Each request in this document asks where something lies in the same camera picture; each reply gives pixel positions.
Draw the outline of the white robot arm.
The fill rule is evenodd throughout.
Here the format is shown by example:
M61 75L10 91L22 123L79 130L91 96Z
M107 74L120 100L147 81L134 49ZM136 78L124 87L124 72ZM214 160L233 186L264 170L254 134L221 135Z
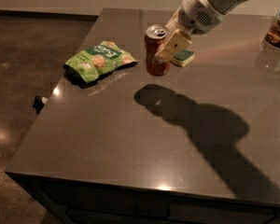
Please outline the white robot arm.
M204 35L217 27L235 7L249 0L182 0L165 27L168 36L156 57L167 61L187 48L194 35Z

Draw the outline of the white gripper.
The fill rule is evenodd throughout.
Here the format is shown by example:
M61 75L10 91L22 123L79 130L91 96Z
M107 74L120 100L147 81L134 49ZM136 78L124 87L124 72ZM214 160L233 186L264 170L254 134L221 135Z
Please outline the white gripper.
M212 31L223 19L224 15L208 0L182 0L180 10L178 9L165 25L172 33L165 38L155 56L162 61L168 61L191 44L191 36L178 29L179 23L190 29L194 35L203 35Z

